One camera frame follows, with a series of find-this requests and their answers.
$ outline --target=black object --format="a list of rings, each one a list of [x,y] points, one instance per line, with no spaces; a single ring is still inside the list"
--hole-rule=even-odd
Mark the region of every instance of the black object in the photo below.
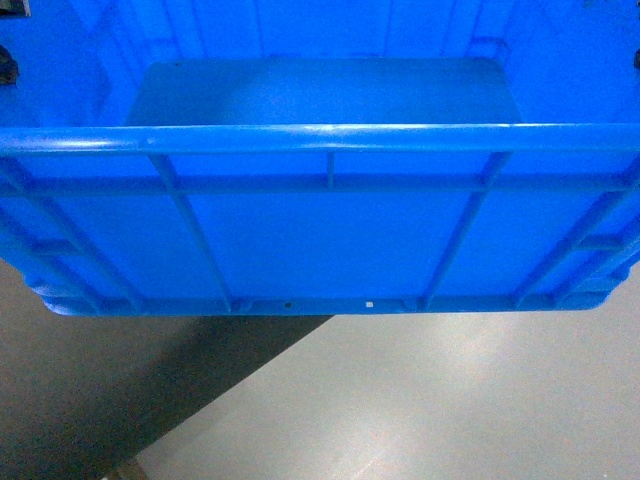
[[[0,351],[0,479],[103,478],[328,318],[0,316],[31,332],[15,365]],[[34,369],[53,349],[64,363]]]
[[[0,0],[0,18],[30,17],[28,0]]]
[[[0,85],[15,85],[18,75],[18,62],[13,59],[9,50],[0,45]]]

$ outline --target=floor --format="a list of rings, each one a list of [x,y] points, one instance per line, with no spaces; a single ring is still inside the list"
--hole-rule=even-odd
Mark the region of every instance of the floor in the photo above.
[[[144,450],[152,480],[640,478],[640,270],[586,312],[334,317]]]

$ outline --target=blue plastic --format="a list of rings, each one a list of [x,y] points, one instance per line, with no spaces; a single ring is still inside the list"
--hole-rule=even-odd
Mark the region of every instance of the blue plastic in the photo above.
[[[30,3],[0,256],[58,313],[583,309],[640,259],[635,2]]]

